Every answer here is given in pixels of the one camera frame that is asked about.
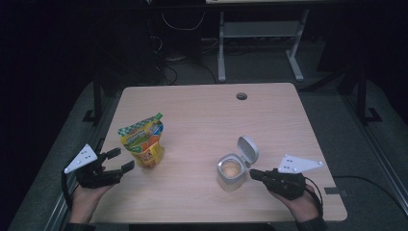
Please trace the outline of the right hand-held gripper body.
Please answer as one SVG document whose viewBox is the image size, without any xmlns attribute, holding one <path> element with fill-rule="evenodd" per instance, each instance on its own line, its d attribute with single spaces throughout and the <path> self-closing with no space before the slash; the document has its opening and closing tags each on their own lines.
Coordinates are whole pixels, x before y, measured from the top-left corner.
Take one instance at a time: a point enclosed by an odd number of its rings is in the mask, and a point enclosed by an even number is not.
<svg viewBox="0 0 408 231">
<path fill-rule="evenodd" d="M 269 191 L 294 200 L 306 191 L 306 177 L 303 173 L 322 166 L 322 161 L 285 154 L 278 168 L 265 172 L 264 182 Z"/>
</svg>

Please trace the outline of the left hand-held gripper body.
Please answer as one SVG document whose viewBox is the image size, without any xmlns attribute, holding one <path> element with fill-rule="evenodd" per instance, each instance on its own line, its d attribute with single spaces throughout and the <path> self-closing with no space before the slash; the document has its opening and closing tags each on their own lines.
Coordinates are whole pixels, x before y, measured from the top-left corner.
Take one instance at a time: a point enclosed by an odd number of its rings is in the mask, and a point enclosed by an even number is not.
<svg viewBox="0 0 408 231">
<path fill-rule="evenodd" d="M 118 184 L 122 177 L 121 170 L 105 170 L 102 167 L 108 160 L 105 153 L 97 154 L 89 144 L 86 144 L 64 168 L 64 174 L 74 172 L 77 182 L 88 189 Z"/>
</svg>

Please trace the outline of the clear jar with white lid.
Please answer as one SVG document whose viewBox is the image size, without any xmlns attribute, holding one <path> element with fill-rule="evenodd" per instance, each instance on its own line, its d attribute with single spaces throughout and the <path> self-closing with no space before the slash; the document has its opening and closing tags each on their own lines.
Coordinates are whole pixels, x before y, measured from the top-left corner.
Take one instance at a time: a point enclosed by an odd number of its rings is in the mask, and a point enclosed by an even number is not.
<svg viewBox="0 0 408 231">
<path fill-rule="evenodd" d="M 226 192 L 237 190 L 244 182 L 248 169 L 257 162 L 259 148 L 249 136 L 240 136 L 238 153 L 223 156 L 217 163 L 217 182 Z"/>
</svg>

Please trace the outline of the yellow green snack bag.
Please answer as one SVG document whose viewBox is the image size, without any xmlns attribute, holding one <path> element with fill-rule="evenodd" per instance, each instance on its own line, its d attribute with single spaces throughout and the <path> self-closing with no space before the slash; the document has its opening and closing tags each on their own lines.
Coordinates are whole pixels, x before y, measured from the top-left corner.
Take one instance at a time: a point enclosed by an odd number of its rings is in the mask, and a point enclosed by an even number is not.
<svg viewBox="0 0 408 231">
<path fill-rule="evenodd" d="M 121 143 L 134 156 L 140 167 L 153 168 L 164 157 L 165 149 L 160 145 L 164 130 L 162 117 L 161 113 L 157 113 L 117 130 Z"/>
</svg>

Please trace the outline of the person's left hand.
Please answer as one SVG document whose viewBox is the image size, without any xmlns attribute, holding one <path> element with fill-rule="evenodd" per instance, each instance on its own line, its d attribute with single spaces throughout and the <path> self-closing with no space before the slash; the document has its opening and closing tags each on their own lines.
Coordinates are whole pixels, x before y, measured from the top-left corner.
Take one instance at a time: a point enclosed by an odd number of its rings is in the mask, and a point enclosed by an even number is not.
<svg viewBox="0 0 408 231">
<path fill-rule="evenodd" d="M 70 223 L 89 223 L 102 196 L 112 188 L 105 186 L 97 189 L 88 189 L 79 186 L 72 200 Z"/>
</svg>

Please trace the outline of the person's right hand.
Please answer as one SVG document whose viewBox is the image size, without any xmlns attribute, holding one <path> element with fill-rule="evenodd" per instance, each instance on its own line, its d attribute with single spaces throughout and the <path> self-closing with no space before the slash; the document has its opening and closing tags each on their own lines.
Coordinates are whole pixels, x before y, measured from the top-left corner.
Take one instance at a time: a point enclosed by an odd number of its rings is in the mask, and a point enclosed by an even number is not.
<svg viewBox="0 0 408 231">
<path fill-rule="evenodd" d="M 315 200 L 307 192 L 294 200 L 289 200 L 274 192 L 272 195 L 289 209 L 294 220 L 297 222 L 308 221 L 319 216 L 319 210 L 315 204 Z"/>
</svg>

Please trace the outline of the black metal stand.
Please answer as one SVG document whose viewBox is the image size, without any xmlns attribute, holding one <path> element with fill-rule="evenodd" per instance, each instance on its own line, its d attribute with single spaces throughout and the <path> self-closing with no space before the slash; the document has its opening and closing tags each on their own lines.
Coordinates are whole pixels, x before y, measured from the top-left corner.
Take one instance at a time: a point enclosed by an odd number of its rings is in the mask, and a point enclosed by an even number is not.
<svg viewBox="0 0 408 231">
<path fill-rule="evenodd" d="M 87 110 L 85 116 L 83 117 L 83 121 L 97 123 L 102 115 L 102 96 L 98 71 L 96 71 L 95 74 L 93 75 L 92 86 L 93 86 L 93 109 Z"/>
<path fill-rule="evenodd" d="M 382 118 L 374 108 L 367 107 L 367 76 L 365 70 L 359 69 L 357 81 L 356 114 L 360 121 L 367 125 L 370 122 L 381 122 Z"/>
</svg>

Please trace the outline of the aluminium frame rail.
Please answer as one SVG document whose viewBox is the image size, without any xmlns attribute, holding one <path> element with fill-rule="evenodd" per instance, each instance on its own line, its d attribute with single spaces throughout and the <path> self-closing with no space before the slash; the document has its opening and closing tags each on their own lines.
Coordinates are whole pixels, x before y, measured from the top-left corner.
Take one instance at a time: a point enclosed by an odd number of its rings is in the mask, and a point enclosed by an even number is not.
<svg viewBox="0 0 408 231">
<path fill-rule="evenodd" d="M 379 141 L 370 129 L 371 124 L 382 123 L 383 119 L 374 108 L 364 109 L 363 114 L 359 115 L 358 104 L 354 103 L 349 96 L 342 96 L 342 101 L 378 161 L 383 176 L 395 196 L 394 202 L 401 209 L 403 215 L 408 218 L 408 188 L 404 186 L 392 163 L 386 156 L 386 152 L 380 146 Z"/>
<path fill-rule="evenodd" d="M 68 159 L 63 165 L 63 169 L 59 172 L 59 176 L 61 177 L 61 193 L 57 198 L 56 204 L 52 209 L 51 215 L 47 220 L 43 231 L 59 231 L 64 226 L 66 215 L 72 205 L 72 195 L 77 181 L 75 173 L 71 172 L 64 174 L 64 168 L 73 160 L 79 151 L 76 151 L 74 155 Z"/>
</svg>

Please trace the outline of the grey metal desk frame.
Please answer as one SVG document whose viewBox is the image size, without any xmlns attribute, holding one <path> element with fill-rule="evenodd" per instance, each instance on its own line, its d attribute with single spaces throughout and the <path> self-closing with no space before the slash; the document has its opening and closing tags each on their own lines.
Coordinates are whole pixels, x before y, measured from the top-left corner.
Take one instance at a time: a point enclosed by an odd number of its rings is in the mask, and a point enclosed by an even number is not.
<svg viewBox="0 0 408 231">
<path fill-rule="evenodd" d="M 299 20 L 292 21 L 255 21 L 229 22 L 224 20 L 224 12 L 219 16 L 217 79 L 226 82 L 224 40 L 243 38 L 293 38 L 291 49 L 286 51 L 287 60 L 291 66 L 294 79 L 297 82 L 304 80 L 301 69 L 296 60 L 296 52 L 301 41 L 309 10 L 304 10 Z"/>
</svg>

